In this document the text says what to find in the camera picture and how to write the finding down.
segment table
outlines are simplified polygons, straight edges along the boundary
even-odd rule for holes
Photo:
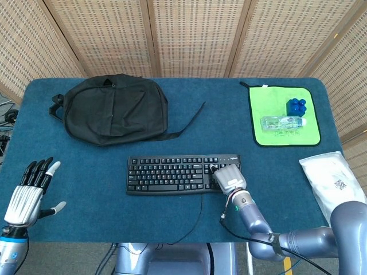
[[[48,115],[51,97],[83,81],[32,81],[0,172],[3,217],[15,186],[32,160],[61,161],[42,206],[66,201],[65,209],[29,230],[33,241],[64,242],[233,242],[219,224],[222,194],[140,197],[125,193],[129,155],[240,154],[247,189],[275,232],[326,225],[299,159],[341,151],[324,85],[315,78],[153,78],[169,102],[169,132],[179,131],[198,110],[197,120],[177,139],[97,147],[76,140]],[[305,87],[312,93],[321,132],[315,147],[260,147],[252,135],[248,91],[239,84]],[[248,236],[234,209],[226,222]]]

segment robot finger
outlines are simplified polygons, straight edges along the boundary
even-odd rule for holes
[[[60,162],[55,162],[50,168],[49,170],[47,170],[44,179],[42,180],[42,183],[40,185],[41,188],[43,188],[44,190],[44,194],[46,194],[47,188],[51,182],[52,176],[55,173],[55,171],[59,168],[60,166]]]
[[[28,179],[29,179],[29,175],[30,172],[32,171],[32,168],[37,164],[36,161],[31,162],[27,168],[25,168],[25,171],[23,173],[23,177],[21,179],[21,183],[19,185],[26,185]]]
[[[50,163],[52,162],[53,160],[53,157],[50,157],[48,158],[45,162],[43,162],[39,172],[38,172],[38,175],[36,177],[36,179],[34,180],[34,183],[33,185],[36,186],[36,187],[39,187],[42,183],[42,180],[46,174],[46,171],[48,169],[48,165],[50,165]]]
[[[34,184],[34,180],[36,179],[38,172],[42,166],[42,164],[45,162],[45,160],[41,160],[39,161],[32,169],[32,171],[30,172],[30,176],[27,182],[27,185],[32,186]]]

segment white plastic package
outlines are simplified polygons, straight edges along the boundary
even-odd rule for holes
[[[299,163],[329,225],[331,212],[341,203],[367,203],[366,195],[340,152],[311,156]]]

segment black keyboard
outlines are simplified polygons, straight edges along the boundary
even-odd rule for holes
[[[235,164],[240,155],[129,156],[126,193],[129,195],[185,195],[221,192],[209,165]]]

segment blue toy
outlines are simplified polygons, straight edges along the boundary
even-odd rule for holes
[[[287,116],[303,116],[306,113],[306,101],[304,99],[289,99],[287,102]]]

